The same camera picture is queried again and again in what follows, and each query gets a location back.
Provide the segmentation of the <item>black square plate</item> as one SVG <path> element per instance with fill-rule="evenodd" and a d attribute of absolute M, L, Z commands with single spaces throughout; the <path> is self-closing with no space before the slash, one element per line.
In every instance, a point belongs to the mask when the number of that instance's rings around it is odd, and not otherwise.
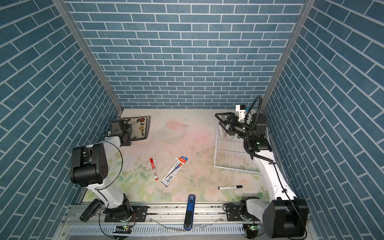
<path fill-rule="evenodd" d="M 150 116 L 124 118 L 124 120 L 132 127 L 131 141 L 140 141 L 148 138 L 151 123 Z"/>

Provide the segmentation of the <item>white round plate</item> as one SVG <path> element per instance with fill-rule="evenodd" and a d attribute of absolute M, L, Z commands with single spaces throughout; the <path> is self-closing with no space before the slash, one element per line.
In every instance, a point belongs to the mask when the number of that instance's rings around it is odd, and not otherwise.
<path fill-rule="evenodd" d="M 222 126 L 219 126 L 219 130 L 220 130 L 221 138 L 224 140 L 227 137 L 226 129 L 223 128 Z"/>

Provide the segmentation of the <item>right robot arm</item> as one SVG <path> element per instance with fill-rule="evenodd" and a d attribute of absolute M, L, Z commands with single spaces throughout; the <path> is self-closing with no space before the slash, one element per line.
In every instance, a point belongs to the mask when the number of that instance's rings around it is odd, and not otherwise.
<path fill-rule="evenodd" d="M 261 113 L 216 113 L 223 137 L 237 136 L 242 148 L 258 166 L 265 179 L 269 202 L 256 197 L 243 197 L 239 203 L 240 215 L 246 220 L 259 220 L 271 238 L 304 240 L 308 236 L 309 206 L 297 198 L 275 160 L 273 149 L 266 137 L 267 117 Z"/>

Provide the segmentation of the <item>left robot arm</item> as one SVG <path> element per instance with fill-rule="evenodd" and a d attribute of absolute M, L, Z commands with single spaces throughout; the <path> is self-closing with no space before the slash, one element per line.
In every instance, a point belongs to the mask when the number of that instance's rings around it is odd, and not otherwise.
<path fill-rule="evenodd" d="M 132 125 L 124 119 L 112 121 L 111 125 L 111 135 L 104 140 L 72 150 L 71 182 L 86 187 L 99 197 L 80 216 L 83 222 L 96 214 L 103 204 L 106 205 L 106 220 L 110 222 L 128 222 L 134 214 L 127 196 L 117 190 L 108 177 L 107 160 L 107 153 L 113 149 L 131 145 Z"/>

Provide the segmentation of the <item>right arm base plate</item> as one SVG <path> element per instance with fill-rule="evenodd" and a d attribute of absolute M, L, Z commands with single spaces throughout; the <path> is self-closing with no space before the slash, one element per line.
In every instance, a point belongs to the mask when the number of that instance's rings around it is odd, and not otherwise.
<path fill-rule="evenodd" d="M 228 222 L 240 222 L 240 221 L 261 222 L 261 220 L 258 219 L 257 217 L 247 214 L 245 211 L 243 211 L 240 205 L 233 204 L 233 203 L 226 203 L 226 204 L 223 204 L 222 208 L 226 214 Z"/>

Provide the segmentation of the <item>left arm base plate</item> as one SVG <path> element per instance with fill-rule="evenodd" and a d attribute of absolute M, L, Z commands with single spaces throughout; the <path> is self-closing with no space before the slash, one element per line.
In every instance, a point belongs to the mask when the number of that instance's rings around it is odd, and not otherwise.
<path fill-rule="evenodd" d="M 121 221 L 118 217 L 113 217 L 112 215 L 105 216 L 105 222 L 106 223 L 127 223 L 127 222 L 134 222 L 134 217 L 136 222 L 145 222 L 147 213 L 148 213 L 148 206 L 132 206 L 133 213 L 130 220 Z"/>

